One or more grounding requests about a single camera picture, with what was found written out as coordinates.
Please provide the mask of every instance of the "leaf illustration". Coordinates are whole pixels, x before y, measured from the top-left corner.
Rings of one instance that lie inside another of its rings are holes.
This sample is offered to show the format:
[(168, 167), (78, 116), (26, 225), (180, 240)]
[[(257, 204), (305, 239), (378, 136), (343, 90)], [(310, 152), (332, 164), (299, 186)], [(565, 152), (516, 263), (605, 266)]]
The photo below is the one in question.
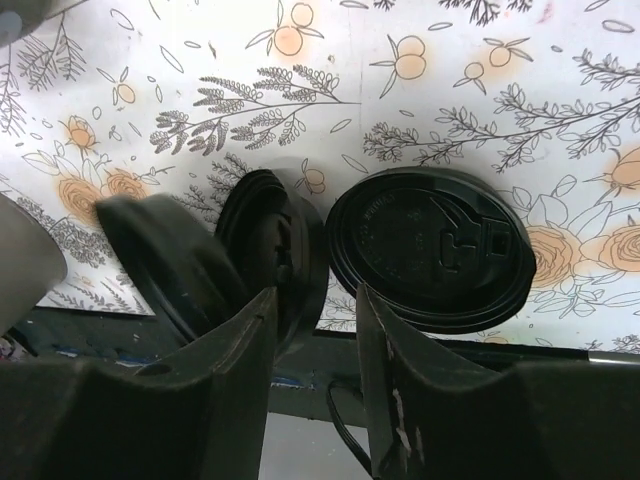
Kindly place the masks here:
[(273, 35), (274, 30), (265, 30), (263, 32), (260, 32), (259, 34), (257, 34), (255, 37), (253, 37), (251, 40), (249, 40), (249, 43), (247, 43), (247, 46), (244, 47), (245, 49), (253, 47), (254, 45), (257, 45), (260, 42), (264, 42), (267, 38), (271, 37), (271, 35)]
[(542, 345), (543, 347), (553, 347), (553, 344), (549, 340), (545, 340), (544, 338), (536, 338), (536, 343), (538, 345)]
[(169, 50), (167, 50), (162, 45), (160, 45), (160, 53), (162, 54), (162, 57), (165, 59), (165, 61), (169, 65), (171, 65), (174, 70), (176, 70), (176, 71), (178, 71), (180, 73), (184, 73), (184, 67), (182, 66), (182, 64), (178, 61), (178, 59)]
[(581, 242), (586, 242), (602, 233), (609, 215), (611, 202), (603, 202), (585, 210), (567, 227)]
[(487, 45), (491, 45), (493, 47), (502, 47), (504, 43), (498, 40), (497, 38), (483, 38), (484, 43)]
[(521, 208), (528, 210), (531, 207), (531, 194), (520, 187), (513, 187), (513, 201)]
[(278, 0), (277, 17), (278, 17), (278, 21), (277, 21), (276, 24), (277, 24), (278, 28), (280, 28), (280, 26), (282, 25), (282, 19), (284, 17), (284, 6), (282, 5), (282, 0)]
[(529, 40), (529, 38), (531, 37), (527, 37), (527, 38), (519, 38), (518, 40), (513, 40), (507, 44), (505, 44), (505, 47), (509, 48), (509, 47), (515, 47), (516, 45), (520, 45), (521, 43), (526, 42), (527, 40)]
[(391, 72), (391, 75), (389, 76), (389, 80), (387, 81), (387, 84), (384, 86), (384, 89), (380, 94), (380, 98), (384, 97), (387, 93), (389, 93), (389, 91), (391, 91), (397, 79), (398, 79), (398, 74), (394, 70), (393, 72)]
[(396, 62), (392, 60), (383, 60), (381, 62), (371, 63), (369, 66), (371, 67), (393, 67)]
[(531, 56), (527, 52), (520, 50), (519, 48), (510, 48), (509, 51), (513, 53), (516, 57), (524, 58), (529, 62), (533, 62), (533, 58), (531, 58)]
[(360, 162), (358, 162), (355, 158), (350, 157), (349, 155), (342, 154), (342, 159), (347, 162), (347, 165), (349, 165), (354, 170), (357, 170), (360, 173), (369, 173), (367, 168)]
[(549, 195), (539, 195), (533, 204), (527, 221), (531, 226), (548, 226), (550, 223), (562, 225), (567, 221), (567, 206), (557, 198)]
[(578, 277), (588, 278), (589, 281), (594, 278), (603, 278), (609, 275), (617, 274), (617, 270), (605, 268), (602, 264), (593, 260), (582, 260), (573, 267), (573, 272)]
[(344, 120), (341, 120), (338, 123), (336, 123), (329, 133), (339, 132), (340, 130), (345, 128), (350, 123), (351, 123), (351, 119), (350, 118), (345, 118)]
[(53, 145), (56, 147), (56, 153), (61, 157), (64, 156), (64, 145), (58, 140), (54, 140)]
[(438, 23), (434, 23), (433, 25), (429, 25), (429, 28), (427, 28), (427, 30), (429, 30), (430, 32), (437, 32), (438, 30), (444, 30), (446, 28), (450, 28), (453, 27), (453, 23), (451, 22), (438, 22)]
[(37, 153), (27, 153), (22, 158), (32, 167), (40, 170), (42, 173), (55, 177), (60, 175), (60, 169), (56, 164), (56, 161), (51, 158), (48, 153), (38, 150)]
[(142, 183), (146, 183), (147, 185), (160, 185), (160, 182), (156, 178), (147, 175), (143, 175), (142, 177), (140, 177), (140, 181)]
[(607, 307), (630, 307), (640, 304), (640, 292), (629, 292), (616, 295), (602, 302)]
[(461, 78), (460, 80), (458, 80), (456, 83), (453, 84), (453, 88), (456, 87), (461, 87), (462, 85), (466, 85), (467, 83), (471, 82), (473, 79), (471, 78)]
[(552, 197), (564, 197), (567, 193), (573, 190), (578, 180), (573, 175), (565, 175), (556, 185), (551, 193)]
[(57, 155), (55, 155), (53, 158), (55, 158), (56, 163), (60, 168), (60, 173), (62, 175), (66, 177), (82, 178), (82, 174), (80, 173), (80, 170), (78, 170), (78, 168), (69, 160), (67, 160), (64, 157), (59, 157)]
[(93, 162), (88, 158), (85, 158), (82, 162), (82, 178), (91, 183), (96, 188), (102, 187), (102, 178), (93, 165)]
[(556, 292), (554, 292), (553, 290), (548, 290), (546, 292), (539, 293), (538, 296), (535, 298), (534, 302), (535, 303), (546, 302), (553, 299), (555, 296), (556, 296)]
[(307, 35), (309, 37), (324, 38), (324, 35), (322, 35), (319, 31), (313, 28), (309, 28), (309, 27), (297, 27), (297, 28), (298, 28), (298, 31), (303, 35)]
[(606, 285), (608, 283), (613, 283), (613, 282), (617, 282), (618, 280), (620, 280), (622, 277), (625, 276), (627, 272), (615, 272), (612, 273), (610, 275), (607, 275), (606, 277), (602, 277), (599, 280), (596, 280), (595, 282), (593, 282), (594, 285)]
[(550, 312), (561, 312), (571, 305), (570, 298), (556, 298), (554, 300), (550, 300), (546, 303), (543, 303), (538, 308), (534, 310), (536, 313), (550, 313)]
[(113, 78), (111, 75), (109, 75), (107, 72), (105, 72), (104, 70), (102, 70), (101, 68), (96, 68), (96, 70), (98, 70), (98, 73), (100, 75), (102, 75), (104, 78), (106, 78), (107, 80), (109, 80), (111, 83), (116, 83), (116, 79)]
[(587, 290), (581, 290), (576, 293), (579, 299), (584, 300), (585, 302), (597, 302), (598, 296), (594, 292), (589, 292)]
[(484, 83), (482, 83), (482, 80), (480, 80), (479, 78), (476, 78), (473, 80), (473, 83), (476, 87), (480, 89), (482, 93), (484, 93), (485, 95), (487, 94), (487, 89), (485, 88)]
[(389, 43), (391, 44), (391, 51), (393, 52), (393, 58), (395, 58), (397, 60), (398, 59), (398, 45), (396, 45), (396, 42), (393, 41), (393, 38), (391, 38), (391, 35), (387, 34), (387, 38), (389, 39)]
[(356, 0), (342, 0), (340, 5), (347, 8), (362, 8), (363, 10), (368, 10), (369, 7), (364, 3), (356, 2)]
[(596, 0), (595, 2), (589, 4), (587, 8), (584, 9), (585, 12), (593, 12), (600, 7), (604, 7), (610, 0)]
[(573, 291), (575, 285), (576, 283), (573, 277), (567, 277), (560, 283), (560, 291), (565, 295), (569, 295)]

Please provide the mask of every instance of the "fern branch drawing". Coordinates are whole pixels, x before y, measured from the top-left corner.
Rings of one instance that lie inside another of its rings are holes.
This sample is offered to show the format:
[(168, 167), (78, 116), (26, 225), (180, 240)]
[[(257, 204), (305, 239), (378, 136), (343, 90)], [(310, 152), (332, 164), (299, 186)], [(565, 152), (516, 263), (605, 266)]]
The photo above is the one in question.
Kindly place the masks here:
[(61, 15), (52, 46), (29, 35), (24, 40), (24, 48), (18, 52), (20, 76), (27, 78), (32, 90), (47, 90), (60, 73), (65, 80), (75, 81), (85, 71), (83, 65), (87, 62), (80, 53), (82, 47), (67, 35), (65, 15)]
[(500, 15), (500, 5), (489, 0), (440, 0), (438, 4), (447, 10), (450, 8), (471, 10), (469, 23), (476, 22), (479, 27), (486, 27)]
[[(171, 153), (175, 155), (187, 145), (190, 151), (202, 151), (206, 156), (220, 151), (229, 136), (230, 140), (244, 142), (247, 150), (265, 147), (276, 138), (280, 146), (285, 146), (307, 130), (299, 118), (303, 110), (321, 105), (359, 105), (335, 95), (340, 79), (330, 73), (294, 65), (292, 70), (259, 68), (258, 74), (264, 78), (252, 86), (219, 77), (201, 78), (212, 86), (199, 88), (203, 98), (193, 105), (207, 107), (214, 116), (192, 123), (189, 115), (178, 110), (160, 113), (156, 118), (158, 130), (149, 139), (156, 147), (155, 153), (173, 148)], [(294, 75), (307, 85), (294, 82)], [(229, 92), (234, 96), (227, 97)], [(279, 92), (285, 102), (264, 101), (270, 92)], [(246, 114), (253, 118), (244, 125), (230, 127), (228, 119)]]
[(640, 77), (637, 69), (625, 69), (617, 59), (607, 55), (597, 64), (592, 63), (592, 53), (585, 50), (574, 57), (585, 74), (582, 85), (591, 81), (602, 84), (603, 89), (618, 88), (622, 85), (636, 87), (636, 95), (623, 97), (618, 102), (583, 102), (557, 104), (544, 102), (534, 105), (527, 101), (523, 88), (513, 83), (495, 98), (496, 115), (504, 112), (515, 116), (519, 130), (501, 132), (496, 122), (482, 123), (467, 108), (441, 108), (440, 117), (435, 121), (448, 124), (446, 135), (429, 132), (428, 138), (421, 139), (416, 129), (400, 130), (385, 122), (376, 124), (364, 138), (364, 152), (380, 161), (401, 160), (403, 151), (417, 147), (419, 155), (414, 160), (424, 165), (427, 162), (451, 163), (452, 158), (463, 156), (463, 147), (475, 145), (481, 148), (487, 142), (502, 142), (505, 148), (498, 150), (501, 157), (493, 168), (502, 173), (523, 163), (536, 160), (535, 150), (544, 140), (554, 136), (567, 142), (569, 158), (578, 159), (596, 151), (619, 147), (621, 138), (618, 130), (628, 124), (633, 133), (640, 133)]
[(20, 87), (12, 71), (11, 45), (7, 48), (7, 62), (0, 65), (0, 132), (20, 136), (26, 121), (24, 108), (18, 103)]
[(232, 153), (227, 153), (222, 162), (211, 162), (212, 173), (207, 175), (211, 193), (205, 193), (197, 185), (190, 185), (189, 191), (182, 195), (174, 195), (183, 207), (197, 213), (213, 229), (224, 202), (231, 190), (251, 168)]

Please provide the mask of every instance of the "floral wallpaper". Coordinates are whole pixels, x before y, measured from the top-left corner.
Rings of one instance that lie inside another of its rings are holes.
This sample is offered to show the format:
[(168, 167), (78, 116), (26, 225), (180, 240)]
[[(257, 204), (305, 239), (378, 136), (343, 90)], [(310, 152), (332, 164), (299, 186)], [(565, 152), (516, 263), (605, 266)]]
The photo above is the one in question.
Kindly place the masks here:
[[(621, 0), (67, 0), (0, 51), (0, 191), (69, 263), (42, 305), (146, 314), (98, 199), (169, 192), (213, 229), (255, 168), (323, 215), (383, 169), (464, 170), (538, 273), (515, 318), (462, 338), (640, 352), (637, 28)], [(332, 279), (319, 327), (354, 309)]]

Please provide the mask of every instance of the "botanical drawing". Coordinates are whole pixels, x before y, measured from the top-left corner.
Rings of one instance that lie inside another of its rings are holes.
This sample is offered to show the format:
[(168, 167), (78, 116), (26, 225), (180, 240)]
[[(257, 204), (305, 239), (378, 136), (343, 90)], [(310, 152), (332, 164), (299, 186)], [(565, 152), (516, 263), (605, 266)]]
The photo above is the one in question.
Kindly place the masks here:
[(60, 177), (58, 197), (77, 221), (88, 226), (97, 226), (94, 203), (111, 195), (127, 195), (140, 199), (147, 196), (146, 185), (159, 185), (157, 175), (166, 174), (174, 167), (155, 169), (138, 175), (120, 168), (107, 169), (111, 159), (107, 154), (97, 155), (93, 150), (98, 143), (93, 128), (82, 117), (71, 116), (62, 123), (68, 135), (67, 151), (65, 145), (54, 141), (53, 151), (44, 150), (23, 155), (27, 164), (36, 170)]
[(78, 263), (98, 268), (100, 265), (106, 265), (106, 259), (113, 258), (113, 250), (111, 250), (107, 237), (102, 231), (89, 230), (79, 226), (72, 221), (70, 216), (54, 219), (44, 212), (41, 205), (13, 187), (9, 183), (9, 179), (2, 174), (0, 174), (0, 183), (9, 189), (1, 193), (13, 193), (16, 196), (16, 204), (42, 225), (58, 244), (58, 247), (71, 255)]
[(329, 275), (329, 290), (318, 328), (352, 332), (355, 330), (355, 318), (356, 299), (338, 283), (332, 272)]
[(182, 64), (178, 61), (178, 59), (169, 51), (167, 50), (165, 47), (163, 47), (162, 45), (160, 45), (160, 54), (162, 55), (162, 58), (165, 59), (165, 61), (171, 65), (171, 67), (180, 72), (180, 73), (184, 73), (184, 67), (182, 66)]
[(369, 170), (367, 170), (367, 167), (365, 167), (364, 165), (362, 165), (362, 163), (360, 163), (359, 161), (357, 161), (355, 158), (347, 155), (347, 154), (342, 154), (341, 155), (342, 159), (344, 160), (344, 162), (349, 165), (351, 168), (353, 168), (354, 170), (360, 172), (360, 173), (369, 173)]
[(122, 73), (120, 74), (120, 78), (116, 81), (111, 75), (100, 68), (96, 68), (98, 73), (102, 75), (108, 82), (115, 85), (111, 92), (113, 105), (118, 105), (118, 101), (122, 100), (124, 103), (132, 104), (136, 101), (136, 92), (133, 91), (129, 85), (124, 83), (129, 76), (129, 67), (124, 67)]
[(415, 80), (420, 78), (427, 68), (427, 61), (424, 59), (426, 46), (420, 38), (410, 35), (402, 38), (398, 43), (394, 42), (389, 35), (387, 39), (391, 45), (393, 60), (382, 60), (371, 64), (372, 67), (393, 68), (380, 98), (391, 91), (398, 78)]
[(635, 334), (617, 337), (613, 339), (615, 347), (612, 352), (620, 353), (640, 353), (640, 337)]
[(251, 169), (232, 153), (227, 153), (222, 162), (214, 160), (211, 166), (212, 173), (207, 175), (211, 193), (205, 194), (201, 187), (192, 184), (188, 192), (173, 195), (173, 198), (183, 207), (198, 213), (213, 229), (229, 193)]
[(631, 25), (620, 20), (604, 20), (602, 28), (613, 33), (633, 33), (636, 31)]
[[(488, 63), (489, 66), (494, 69), (500, 69), (505, 67), (511, 62), (511, 59), (516, 56), (527, 60), (529, 62), (533, 62), (533, 58), (526, 53), (521, 48), (516, 47), (516, 45), (520, 45), (521, 43), (529, 40), (528, 38), (520, 38), (517, 40), (513, 40), (511, 42), (503, 42), (501, 40), (497, 40), (495, 38), (485, 38), (484, 42), (487, 45), (491, 45), (493, 50), (489, 53)], [(464, 69), (464, 78), (461, 78), (456, 83), (453, 84), (455, 87), (461, 87), (462, 85), (466, 85), (467, 83), (473, 82), (473, 84), (478, 87), (478, 89), (487, 94), (487, 89), (484, 86), (482, 81), (482, 77), (485, 74), (485, 67), (481, 62), (471, 62)]]
[(609, 3), (611, 0), (596, 0), (593, 3), (590, 3), (587, 8), (584, 9), (585, 12), (593, 12), (594, 10), (597, 10), (600, 7), (604, 7), (607, 3)]
[[(202, 82), (213, 84), (214, 87), (199, 88), (198, 92), (204, 98), (195, 102), (194, 106), (206, 107), (214, 115), (194, 123), (189, 121), (188, 114), (178, 110), (160, 113), (156, 118), (159, 130), (150, 137), (151, 144), (156, 146), (155, 152), (173, 147), (171, 153), (175, 155), (186, 144), (190, 151), (202, 151), (202, 155), (206, 156), (222, 150), (229, 133), (231, 140), (245, 142), (248, 150), (265, 147), (276, 138), (280, 146), (285, 146), (307, 130), (299, 118), (303, 110), (329, 105), (358, 105), (356, 102), (344, 102), (335, 95), (340, 78), (331, 73), (295, 65), (292, 70), (259, 68), (258, 74), (264, 78), (253, 86), (220, 77), (201, 78)], [(294, 75), (307, 85), (294, 81)], [(234, 96), (226, 97), (228, 92)], [(286, 102), (262, 100), (268, 92), (281, 92)], [(246, 124), (229, 129), (227, 119), (248, 113), (253, 118)]]
[(480, 148), (487, 142), (501, 142), (506, 144), (506, 148), (497, 151), (501, 158), (492, 166), (502, 173), (507, 168), (534, 162), (535, 150), (543, 140), (551, 140), (554, 136), (568, 144), (569, 158), (577, 159), (598, 150), (604, 152), (609, 147), (620, 146), (621, 140), (616, 132), (624, 124), (628, 124), (634, 133), (640, 132), (640, 89), (637, 87), (640, 85), (640, 70), (621, 67), (611, 55), (595, 64), (589, 50), (573, 59), (585, 74), (583, 85), (595, 81), (610, 88), (611, 79), (615, 77), (616, 87), (634, 86), (635, 95), (623, 97), (617, 103), (585, 103), (578, 99), (574, 104), (544, 102), (533, 105), (527, 102), (524, 89), (513, 83), (495, 98), (497, 108), (494, 113), (513, 112), (517, 131), (499, 131), (496, 122), (482, 124), (465, 107), (441, 108), (442, 116), (435, 121), (450, 125), (447, 135), (431, 131), (428, 139), (421, 140), (415, 129), (404, 132), (387, 123), (378, 123), (371, 133), (365, 135), (364, 152), (380, 161), (397, 162), (402, 159), (404, 150), (414, 149), (419, 154), (413, 159), (420, 165), (427, 162), (440, 164), (462, 157), (465, 146)]
[(76, 81), (85, 71), (82, 47), (67, 35), (65, 15), (62, 13), (56, 39), (49, 46), (33, 35), (23, 41), (23, 49), (18, 52), (18, 69), (21, 77), (27, 77), (29, 88), (47, 90), (59, 74), (65, 80)]
[(374, 0), (373, 6), (388, 12), (392, 7), (395, 7), (396, 1), (397, 0)]
[(52, 289), (47, 295), (47, 300), (59, 308), (74, 308), (79, 310), (93, 310), (98, 308), (105, 312), (129, 313), (145, 315), (146, 309), (142, 303), (134, 297), (134, 305), (130, 305), (121, 295), (118, 294), (110, 285), (101, 282), (101, 285), (111, 294), (111, 299), (106, 299), (104, 295), (100, 295), (90, 287), (78, 286), (74, 283), (66, 282), (65, 286), (79, 292), (84, 298), (78, 298), (75, 295), (61, 292), (59, 289)]
[(7, 61), (0, 65), (0, 132), (20, 136), (26, 121), (24, 108), (18, 103), (20, 86), (12, 70), (12, 45), (7, 47)]
[(314, 193), (319, 195), (327, 189), (327, 186), (324, 183), (324, 173), (316, 168), (309, 168), (308, 158), (305, 158), (302, 161), (301, 169), (302, 178), (296, 182), (295, 188), (300, 188), (302, 185), (304, 185), (311, 195), (313, 195)]
[(368, 10), (369, 7), (362, 3), (362, 2), (358, 2), (357, 0), (341, 0), (340, 1), (340, 6), (341, 7), (346, 7), (346, 8), (360, 8), (362, 10)]
[[(471, 10), (469, 23), (475, 22), (479, 27), (486, 27), (500, 16), (500, 4), (491, 0), (439, 0), (438, 4), (446, 9)], [(506, 9), (528, 12), (532, 6), (533, 0), (509, 0)]]
[(293, 57), (300, 53), (304, 47), (305, 37), (324, 38), (317, 30), (311, 28), (314, 12), (310, 5), (302, 2), (296, 3), (289, 12), (291, 24), (283, 25), (284, 6), (282, 0), (278, 0), (276, 11), (276, 27), (264, 30), (255, 35), (245, 48), (251, 48), (267, 41), (267, 55), (276, 47), (283, 55)]
[(118, 26), (124, 28), (129, 32), (133, 32), (135, 30), (135, 27), (133, 26), (133, 23), (131, 22), (131, 20), (129, 20), (129, 17), (127, 17), (120, 10), (112, 8), (111, 10), (109, 10), (109, 15), (111, 15), (111, 18), (113, 18), (116, 21)]
[(637, 210), (638, 205), (614, 210), (611, 202), (598, 201), (571, 215), (563, 198), (576, 185), (576, 178), (566, 175), (551, 192), (537, 197), (521, 187), (503, 192), (525, 222), (535, 254), (537, 271), (529, 296), (534, 312), (557, 313), (562, 319), (569, 314), (588, 317), (601, 309), (640, 304), (640, 291), (607, 292), (627, 272), (640, 271), (634, 269), (634, 265), (640, 265), (640, 250), (634, 247), (640, 243), (640, 228), (614, 232), (618, 237), (613, 241), (621, 248), (607, 251), (610, 255), (605, 260), (611, 260), (611, 264), (594, 258), (597, 247), (612, 238), (602, 235), (607, 224), (620, 214)]

